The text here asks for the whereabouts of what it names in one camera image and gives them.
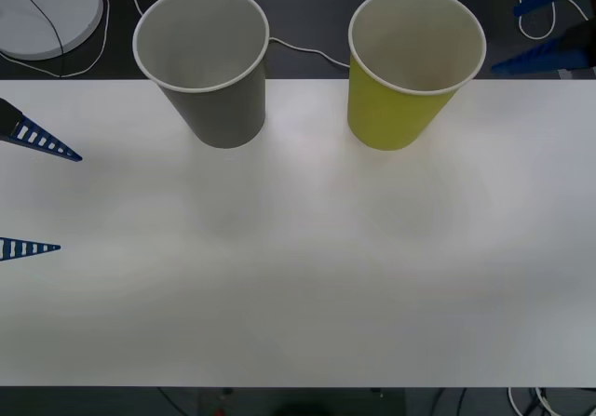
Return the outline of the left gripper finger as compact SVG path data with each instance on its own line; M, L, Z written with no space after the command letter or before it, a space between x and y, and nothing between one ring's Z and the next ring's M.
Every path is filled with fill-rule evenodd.
M46 254L61 249L60 245L29 240L1 237L0 260L2 262Z
M1 140L74 162L83 160L76 151L4 99L1 99Z

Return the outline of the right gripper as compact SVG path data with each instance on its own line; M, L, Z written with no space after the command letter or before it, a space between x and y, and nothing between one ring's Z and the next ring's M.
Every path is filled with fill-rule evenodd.
M513 8L522 16L558 0L521 0ZM558 70L588 69L595 66L595 19L569 28L561 41L550 41L492 66L494 74L536 74Z

